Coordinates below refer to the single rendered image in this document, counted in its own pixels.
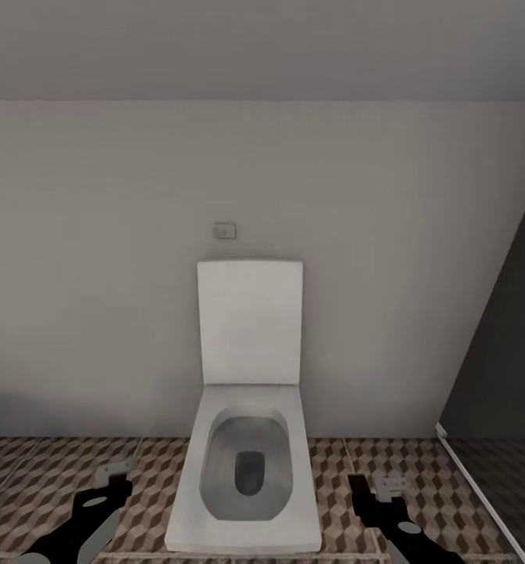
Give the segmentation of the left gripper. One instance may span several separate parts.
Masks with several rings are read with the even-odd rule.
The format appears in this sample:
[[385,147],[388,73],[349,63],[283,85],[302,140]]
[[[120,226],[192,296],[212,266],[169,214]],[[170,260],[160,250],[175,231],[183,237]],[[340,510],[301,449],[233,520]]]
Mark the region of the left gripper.
[[92,496],[98,496],[99,494],[108,494],[113,501],[114,508],[123,508],[125,506],[125,500],[127,497],[132,495],[132,482],[121,480],[121,482],[110,483],[109,486],[104,488],[99,488],[98,490],[89,489],[77,492],[74,495],[74,503],[72,516],[76,516],[80,512],[80,507]]

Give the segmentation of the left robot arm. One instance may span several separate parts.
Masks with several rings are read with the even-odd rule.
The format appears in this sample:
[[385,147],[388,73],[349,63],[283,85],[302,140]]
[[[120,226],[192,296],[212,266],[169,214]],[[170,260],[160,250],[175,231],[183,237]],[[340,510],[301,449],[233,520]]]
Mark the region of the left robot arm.
[[[10,564],[90,564],[114,538],[120,522],[119,508],[132,495],[132,482],[109,483],[109,478],[136,469],[135,459],[97,468],[94,489],[74,495],[72,519],[48,536],[39,537]],[[79,513],[80,512],[80,513]]]

